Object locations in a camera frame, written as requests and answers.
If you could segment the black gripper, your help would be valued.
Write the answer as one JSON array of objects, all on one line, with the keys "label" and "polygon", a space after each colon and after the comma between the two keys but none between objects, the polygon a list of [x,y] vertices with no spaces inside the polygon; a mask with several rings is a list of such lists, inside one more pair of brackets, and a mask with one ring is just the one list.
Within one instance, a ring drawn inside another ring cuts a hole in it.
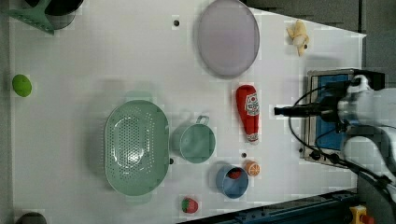
[{"label": "black gripper", "polygon": [[[350,81],[329,82],[320,87],[322,98],[316,102],[314,115],[326,122],[339,122],[338,103],[347,95]],[[274,113],[289,118],[307,118],[308,109],[304,106],[275,107]]]}]

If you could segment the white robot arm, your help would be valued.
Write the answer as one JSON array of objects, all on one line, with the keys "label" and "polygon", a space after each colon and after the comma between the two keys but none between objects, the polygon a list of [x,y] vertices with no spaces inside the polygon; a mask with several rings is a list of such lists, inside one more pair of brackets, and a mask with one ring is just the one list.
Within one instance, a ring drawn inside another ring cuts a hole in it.
[{"label": "white robot arm", "polygon": [[332,123],[332,130],[345,136],[340,152],[327,152],[319,140],[301,144],[334,165],[349,169],[365,178],[386,200],[395,201],[395,90],[374,90],[365,75],[350,80],[328,82],[308,91],[317,99],[276,107],[274,114],[288,119],[319,117]]}]

